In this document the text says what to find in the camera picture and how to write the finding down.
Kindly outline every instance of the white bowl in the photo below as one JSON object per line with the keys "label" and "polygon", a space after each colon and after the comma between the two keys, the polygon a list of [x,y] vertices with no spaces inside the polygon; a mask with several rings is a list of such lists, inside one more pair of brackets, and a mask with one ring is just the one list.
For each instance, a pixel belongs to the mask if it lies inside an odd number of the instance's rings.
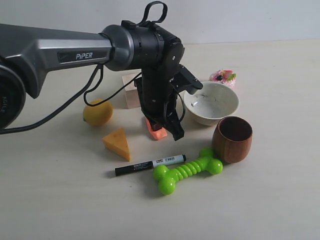
{"label": "white bowl", "polygon": [[238,109],[239,98],[231,88],[214,81],[201,83],[201,90],[194,95],[185,92],[183,96],[184,104],[196,122],[213,126]]}

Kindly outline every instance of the black strap loop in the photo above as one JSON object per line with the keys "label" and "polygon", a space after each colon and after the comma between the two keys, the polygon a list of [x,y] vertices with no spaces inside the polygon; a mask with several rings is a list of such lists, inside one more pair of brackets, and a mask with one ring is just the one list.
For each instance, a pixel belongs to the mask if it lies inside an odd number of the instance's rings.
{"label": "black strap loop", "polygon": [[148,19],[148,16],[149,16],[149,11],[150,11],[150,8],[153,6],[153,5],[156,5],[156,4],[162,4],[163,5],[163,9],[162,9],[162,15],[161,17],[157,20],[157,21],[151,21],[152,23],[155,23],[155,24],[160,24],[162,23],[166,16],[167,16],[167,13],[168,13],[168,6],[163,3],[162,1],[153,1],[153,2],[150,2],[146,7],[145,7],[145,10],[144,10],[144,14],[143,14],[143,18],[141,20],[141,22],[139,22],[137,24],[137,26],[142,26]]}

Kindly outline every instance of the marker pen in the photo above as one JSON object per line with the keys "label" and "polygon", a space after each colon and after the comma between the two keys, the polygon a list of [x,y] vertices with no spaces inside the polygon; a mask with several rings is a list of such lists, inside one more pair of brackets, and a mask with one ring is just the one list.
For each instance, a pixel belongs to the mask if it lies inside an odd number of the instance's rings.
{"label": "marker pen", "polygon": [[158,159],[158,160],[137,163],[137,164],[130,165],[130,166],[117,167],[114,169],[114,171],[115,171],[116,176],[120,176],[120,175],[140,172],[143,170],[153,169],[158,165],[168,166],[168,165],[172,165],[172,164],[180,164],[180,163],[185,162],[186,159],[187,159],[186,156],[184,154],[182,154],[182,155],[166,157],[166,158],[162,158],[162,159]]}

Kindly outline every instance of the cheese wedge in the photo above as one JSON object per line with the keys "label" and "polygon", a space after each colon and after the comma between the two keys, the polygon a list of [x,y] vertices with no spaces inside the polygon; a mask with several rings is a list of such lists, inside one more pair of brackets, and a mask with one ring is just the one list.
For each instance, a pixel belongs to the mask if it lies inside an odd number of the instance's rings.
{"label": "cheese wedge", "polygon": [[125,129],[119,128],[102,139],[104,146],[115,154],[131,161]]}

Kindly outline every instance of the pink decorative object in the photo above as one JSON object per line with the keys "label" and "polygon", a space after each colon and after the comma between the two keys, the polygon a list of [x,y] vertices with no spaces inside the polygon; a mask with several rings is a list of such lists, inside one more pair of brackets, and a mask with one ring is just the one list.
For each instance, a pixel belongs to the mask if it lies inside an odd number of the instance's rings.
{"label": "pink decorative object", "polygon": [[210,75],[209,81],[221,83],[233,89],[236,83],[236,74],[232,70],[220,69]]}

